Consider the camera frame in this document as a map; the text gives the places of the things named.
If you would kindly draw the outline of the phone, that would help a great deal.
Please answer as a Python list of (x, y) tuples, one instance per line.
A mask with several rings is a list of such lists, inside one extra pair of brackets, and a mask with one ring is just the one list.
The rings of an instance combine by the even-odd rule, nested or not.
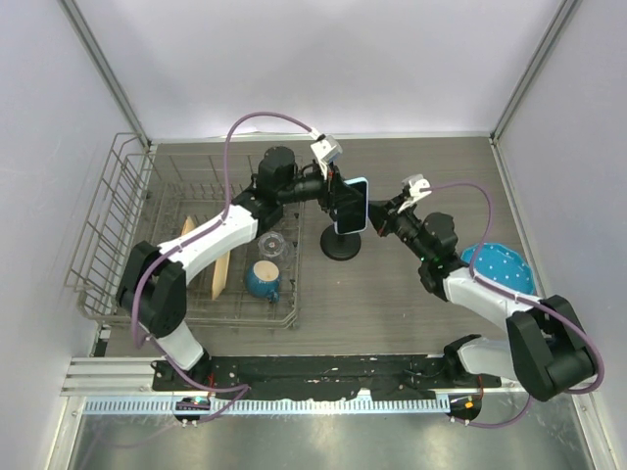
[(369, 184), (365, 177), (344, 180), (335, 203), (334, 230), (339, 235), (365, 231), (368, 224)]

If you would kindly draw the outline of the black phone stand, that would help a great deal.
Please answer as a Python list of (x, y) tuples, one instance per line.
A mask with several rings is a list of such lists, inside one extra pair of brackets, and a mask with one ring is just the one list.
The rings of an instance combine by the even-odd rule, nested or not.
[(364, 229), (363, 218), (351, 215), (341, 216), (322, 231), (319, 239), (320, 248), (330, 259), (350, 260), (361, 250), (361, 232)]

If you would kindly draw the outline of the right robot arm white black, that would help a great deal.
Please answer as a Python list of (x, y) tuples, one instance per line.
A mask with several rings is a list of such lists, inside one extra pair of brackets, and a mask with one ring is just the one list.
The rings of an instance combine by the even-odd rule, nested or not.
[(462, 387), (488, 374), (516, 381), (533, 399), (547, 401), (601, 378), (601, 362), (584, 341), (570, 302), (561, 296), (525, 296), (472, 272), (457, 253), (450, 215), (433, 212), (419, 219), (394, 198), (371, 202), (368, 216), (379, 236), (396, 235), (420, 259), (418, 274), (428, 293), (506, 332), (503, 341), (471, 335), (447, 346), (452, 356), (443, 361), (442, 372), (448, 383)]

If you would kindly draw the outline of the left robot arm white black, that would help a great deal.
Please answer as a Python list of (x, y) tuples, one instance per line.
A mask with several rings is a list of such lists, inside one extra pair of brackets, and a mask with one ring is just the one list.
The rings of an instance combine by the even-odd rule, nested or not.
[(211, 356), (185, 322), (187, 286), (226, 253), (267, 233), (287, 205), (316, 201), (329, 214), (330, 230), (353, 237), (367, 228), (368, 181), (346, 179), (333, 163), (315, 160), (298, 167), (284, 146), (265, 151), (251, 182), (224, 210), (189, 233), (159, 246), (146, 241), (130, 252), (116, 293), (131, 319), (131, 334), (144, 333), (165, 356), (186, 390), (206, 390)]

